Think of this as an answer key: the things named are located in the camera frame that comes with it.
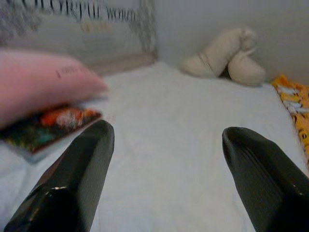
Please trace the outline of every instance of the colorful book cover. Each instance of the colorful book cover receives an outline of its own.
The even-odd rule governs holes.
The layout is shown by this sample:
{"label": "colorful book cover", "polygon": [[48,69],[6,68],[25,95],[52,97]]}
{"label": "colorful book cover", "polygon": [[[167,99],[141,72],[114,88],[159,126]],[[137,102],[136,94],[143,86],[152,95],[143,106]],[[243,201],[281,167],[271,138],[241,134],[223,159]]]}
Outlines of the colorful book cover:
{"label": "colorful book cover", "polygon": [[102,117],[101,112],[65,106],[36,114],[2,130],[0,139],[28,158]]}

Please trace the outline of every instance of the mattress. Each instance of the mattress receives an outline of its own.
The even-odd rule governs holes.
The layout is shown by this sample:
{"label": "mattress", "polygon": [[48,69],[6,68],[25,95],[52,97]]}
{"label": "mattress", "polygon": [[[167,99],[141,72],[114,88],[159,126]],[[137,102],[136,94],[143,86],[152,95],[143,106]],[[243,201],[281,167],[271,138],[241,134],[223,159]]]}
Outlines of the mattress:
{"label": "mattress", "polygon": [[[101,110],[115,130],[91,232],[254,231],[223,156],[226,127],[276,142],[308,175],[293,122],[269,84],[192,78],[161,62],[106,82],[108,99],[81,104]],[[35,164],[0,144],[0,230],[77,135]]]}

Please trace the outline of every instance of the stuffed animal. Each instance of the stuffed animal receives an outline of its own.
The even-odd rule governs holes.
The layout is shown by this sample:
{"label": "stuffed animal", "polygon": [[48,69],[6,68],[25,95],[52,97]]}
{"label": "stuffed animal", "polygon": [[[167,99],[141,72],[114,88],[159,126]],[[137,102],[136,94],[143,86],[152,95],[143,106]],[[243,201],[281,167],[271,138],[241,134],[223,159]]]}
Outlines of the stuffed animal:
{"label": "stuffed animal", "polygon": [[187,59],[183,72],[199,77],[220,76],[228,66],[232,80],[250,86],[260,85],[265,70],[249,58],[256,48],[257,35],[249,28],[236,28],[221,33],[201,53]]}

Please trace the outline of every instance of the yellow patterned blanket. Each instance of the yellow patterned blanket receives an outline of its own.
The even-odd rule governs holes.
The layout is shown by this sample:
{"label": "yellow patterned blanket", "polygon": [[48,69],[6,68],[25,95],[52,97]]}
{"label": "yellow patterned blanket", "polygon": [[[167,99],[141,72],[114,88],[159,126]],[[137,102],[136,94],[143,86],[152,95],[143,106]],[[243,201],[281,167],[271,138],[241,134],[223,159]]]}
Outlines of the yellow patterned blanket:
{"label": "yellow patterned blanket", "polygon": [[272,85],[294,120],[309,166],[309,86],[288,81],[285,75],[277,77]]}

